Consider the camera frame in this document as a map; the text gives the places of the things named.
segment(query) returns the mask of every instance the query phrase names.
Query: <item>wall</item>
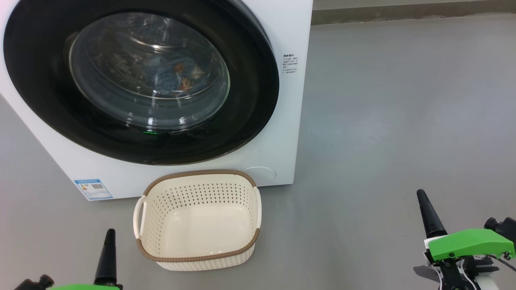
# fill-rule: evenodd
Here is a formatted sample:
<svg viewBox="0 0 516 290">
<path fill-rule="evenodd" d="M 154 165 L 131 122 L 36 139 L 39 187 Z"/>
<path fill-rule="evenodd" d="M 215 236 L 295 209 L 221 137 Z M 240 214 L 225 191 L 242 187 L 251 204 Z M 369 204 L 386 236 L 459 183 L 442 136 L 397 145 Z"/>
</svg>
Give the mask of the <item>wall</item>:
<svg viewBox="0 0 516 290">
<path fill-rule="evenodd" d="M 389 6 L 404 4 L 426 4 L 426 3 L 443 3 L 443 2 L 459 2 L 469 0 L 314 0 L 314 10 L 322 9 L 340 9 L 355 7 L 371 7 L 371 6 Z"/>
</svg>

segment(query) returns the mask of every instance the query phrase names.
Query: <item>gray floor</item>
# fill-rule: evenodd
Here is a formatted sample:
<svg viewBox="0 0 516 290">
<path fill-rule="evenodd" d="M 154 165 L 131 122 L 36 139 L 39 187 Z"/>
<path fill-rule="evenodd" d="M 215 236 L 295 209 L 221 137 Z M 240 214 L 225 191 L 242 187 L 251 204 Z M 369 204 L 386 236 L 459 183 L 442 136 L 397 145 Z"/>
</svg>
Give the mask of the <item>gray floor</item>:
<svg viewBox="0 0 516 290">
<path fill-rule="evenodd" d="M 244 265 L 169 272 L 137 250 L 135 199 L 87 202 L 0 98 L 0 280 L 90 283 L 105 230 L 131 289 L 436 289 L 415 192 L 449 232 L 516 217 L 516 16 L 312 28 L 296 182 L 262 189 Z M 515 273 L 495 274 L 514 289 Z"/>
</svg>

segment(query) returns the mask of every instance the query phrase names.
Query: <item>blue and white sticker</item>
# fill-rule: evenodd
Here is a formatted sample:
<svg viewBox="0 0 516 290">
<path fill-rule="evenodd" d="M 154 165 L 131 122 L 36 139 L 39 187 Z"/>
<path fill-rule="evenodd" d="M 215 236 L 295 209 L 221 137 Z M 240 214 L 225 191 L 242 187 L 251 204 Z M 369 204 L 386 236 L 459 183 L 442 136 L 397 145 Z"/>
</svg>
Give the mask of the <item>blue and white sticker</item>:
<svg viewBox="0 0 516 290">
<path fill-rule="evenodd" d="M 99 179 L 74 180 L 88 200 L 111 199 L 113 196 Z"/>
</svg>

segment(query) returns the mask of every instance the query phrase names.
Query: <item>brown basket rim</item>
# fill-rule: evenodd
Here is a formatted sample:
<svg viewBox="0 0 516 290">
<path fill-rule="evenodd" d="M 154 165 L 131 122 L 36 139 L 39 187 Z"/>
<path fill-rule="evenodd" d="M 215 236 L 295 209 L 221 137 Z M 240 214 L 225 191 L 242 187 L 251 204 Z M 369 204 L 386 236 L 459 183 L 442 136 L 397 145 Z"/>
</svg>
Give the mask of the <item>brown basket rim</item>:
<svg viewBox="0 0 516 290">
<path fill-rule="evenodd" d="M 256 182 L 254 182 L 254 180 L 249 175 L 247 175 L 247 174 L 245 174 L 245 173 L 243 173 L 241 171 L 237 171 L 237 170 L 219 170 L 219 169 L 215 169 L 215 170 L 198 170 L 198 171 L 188 171 L 188 172 L 169 174 L 169 175 L 160 177 L 160 178 L 156 179 L 155 181 L 153 181 L 145 189 L 145 192 L 143 193 L 143 195 L 144 196 L 148 196 L 149 192 L 151 191 L 151 189 L 156 184 L 158 184 L 158 183 L 160 183 L 162 181 L 165 181 L 165 180 L 174 179 L 174 178 L 180 178 L 180 177 L 186 177 L 186 176 L 208 175 L 208 174 L 240 175 L 240 176 L 244 177 L 245 179 L 247 179 L 251 183 L 251 185 L 253 187 L 256 187 Z M 245 251 L 249 250 L 254 245 L 254 243 L 258 239 L 258 235 L 259 234 L 260 234 L 260 228 L 257 228 L 256 231 L 254 231 L 254 235 L 253 235 L 253 238 L 251 239 L 251 241 L 247 245 L 245 245 L 243 248 L 240 248 L 238 250 L 227 252 L 227 253 L 221 253 L 221 254 L 215 254 L 215 255 L 207 255 L 207 256 L 197 256 L 197 257 L 181 257 L 181 258 L 156 257 L 156 256 L 153 256 L 153 255 L 149 254 L 149 252 L 147 252 L 147 250 L 143 247 L 141 239 L 139 239 L 139 238 L 136 239 L 136 245 L 138 246 L 138 249 L 143 254 L 143 256 L 145 256 L 146 258 L 148 258 L 148 259 L 150 259 L 152 261 L 155 261 L 155 262 L 160 262 L 160 263 L 200 262 L 200 261 L 209 261 L 209 260 L 215 260 L 215 259 L 221 259 L 221 258 L 226 258 L 226 257 L 240 255 L 240 254 L 244 253 Z"/>
</svg>

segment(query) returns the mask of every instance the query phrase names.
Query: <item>empty basket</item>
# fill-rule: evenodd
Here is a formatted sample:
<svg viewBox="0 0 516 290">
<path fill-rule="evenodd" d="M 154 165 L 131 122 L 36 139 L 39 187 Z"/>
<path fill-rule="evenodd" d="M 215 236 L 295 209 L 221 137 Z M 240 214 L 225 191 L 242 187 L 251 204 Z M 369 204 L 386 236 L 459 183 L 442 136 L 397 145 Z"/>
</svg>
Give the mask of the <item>empty basket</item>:
<svg viewBox="0 0 516 290">
<path fill-rule="evenodd" d="M 138 200 L 133 216 L 140 252 L 174 271 L 242 264 L 254 250 L 261 222 L 262 203 L 255 182 L 233 170 L 159 178 Z"/>
</svg>

